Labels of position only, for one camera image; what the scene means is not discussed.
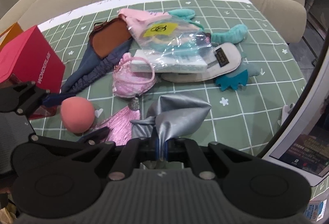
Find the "pink tassel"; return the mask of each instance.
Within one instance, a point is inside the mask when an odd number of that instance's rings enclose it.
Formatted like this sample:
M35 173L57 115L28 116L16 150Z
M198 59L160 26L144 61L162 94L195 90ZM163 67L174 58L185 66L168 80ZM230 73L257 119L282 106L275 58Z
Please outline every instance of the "pink tassel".
M128 106L106 119L96 129L108 127L110 134L103 141L114 141L116 145L125 145L131 139L130 120L134 119L140 119L138 98L132 98Z

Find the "makeup sponge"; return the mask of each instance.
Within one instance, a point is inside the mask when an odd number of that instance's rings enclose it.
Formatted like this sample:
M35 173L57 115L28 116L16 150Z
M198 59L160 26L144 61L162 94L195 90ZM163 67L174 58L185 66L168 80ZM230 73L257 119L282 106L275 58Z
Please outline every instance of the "makeup sponge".
M65 99L60 107L64 127L72 133L83 133L93 124L95 109L93 104L82 97Z

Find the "yellow sticker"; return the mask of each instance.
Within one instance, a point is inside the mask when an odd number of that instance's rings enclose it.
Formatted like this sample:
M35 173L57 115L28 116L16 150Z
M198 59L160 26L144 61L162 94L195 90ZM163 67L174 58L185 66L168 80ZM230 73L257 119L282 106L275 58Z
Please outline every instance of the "yellow sticker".
M156 35L170 35L178 26L177 23L158 23L153 24L146 32L143 37L156 36Z

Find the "brown pouch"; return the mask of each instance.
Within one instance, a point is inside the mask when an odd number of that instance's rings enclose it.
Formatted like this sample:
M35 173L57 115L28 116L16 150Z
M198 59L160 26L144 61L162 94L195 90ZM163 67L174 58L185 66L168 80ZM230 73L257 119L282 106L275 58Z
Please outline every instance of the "brown pouch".
M96 54L101 58L109 55L113 49L131 38L127 24L121 18L109 22L96 23L89 35L89 41Z

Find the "red gift box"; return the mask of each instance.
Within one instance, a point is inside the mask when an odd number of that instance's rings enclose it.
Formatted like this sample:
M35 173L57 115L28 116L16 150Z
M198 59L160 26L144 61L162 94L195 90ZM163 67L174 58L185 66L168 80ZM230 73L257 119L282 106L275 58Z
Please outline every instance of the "red gift box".
M0 51L0 88L27 81L59 93L65 66L37 26L33 26ZM41 106L30 119L53 116L56 107Z

